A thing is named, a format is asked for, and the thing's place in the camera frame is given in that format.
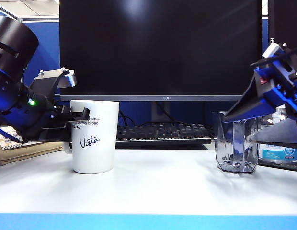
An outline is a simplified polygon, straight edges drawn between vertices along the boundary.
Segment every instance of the robotic arm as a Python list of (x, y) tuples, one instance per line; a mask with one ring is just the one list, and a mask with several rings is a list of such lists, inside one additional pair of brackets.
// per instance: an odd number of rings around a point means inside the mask
[(258, 143), (297, 148), (297, 49), (272, 43), (262, 59), (251, 64), (252, 81), (242, 98), (228, 111), (225, 122), (260, 117), (285, 104), (288, 119), (250, 136)]
[(88, 120), (89, 109), (71, 113), (56, 106), (56, 88), (76, 84), (73, 70), (40, 71), (30, 87), (20, 82), (27, 64), (38, 47), (35, 34), (24, 24), (0, 16), (0, 126), (12, 126), (22, 140), (0, 133), (18, 143), (28, 141), (71, 142), (70, 124)]

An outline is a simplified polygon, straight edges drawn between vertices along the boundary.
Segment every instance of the bottle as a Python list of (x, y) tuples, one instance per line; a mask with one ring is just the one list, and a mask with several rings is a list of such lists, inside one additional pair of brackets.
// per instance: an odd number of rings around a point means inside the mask
[[(285, 120), (286, 117), (285, 105), (277, 107), (275, 113), (263, 117), (261, 128), (263, 129), (281, 122), (282, 120)], [(258, 160), (282, 165), (297, 164), (297, 149), (259, 144)]]

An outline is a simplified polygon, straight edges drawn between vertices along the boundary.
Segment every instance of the green led light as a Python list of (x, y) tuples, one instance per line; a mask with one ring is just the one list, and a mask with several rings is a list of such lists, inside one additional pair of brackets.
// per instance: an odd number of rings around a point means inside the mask
[(35, 104), (37, 104), (37, 102), (36, 102), (35, 100), (31, 99), (31, 98), (28, 100), (28, 103), (29, 103), (31, 106), (34, 106)]

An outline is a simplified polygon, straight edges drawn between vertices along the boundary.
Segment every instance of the ceiling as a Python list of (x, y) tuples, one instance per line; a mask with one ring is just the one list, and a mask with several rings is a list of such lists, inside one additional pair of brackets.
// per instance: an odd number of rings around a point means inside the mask
[(59, 1), (55, 0), (0, 0), (0, 6), (20, 17), (58, 17)]

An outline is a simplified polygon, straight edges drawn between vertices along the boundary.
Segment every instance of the computer monitor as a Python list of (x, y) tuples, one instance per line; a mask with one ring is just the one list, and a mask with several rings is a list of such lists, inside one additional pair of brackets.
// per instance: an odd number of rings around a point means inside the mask
[(261, 55), (261, 0), (60, 0), (62, 100), (237, 100)]

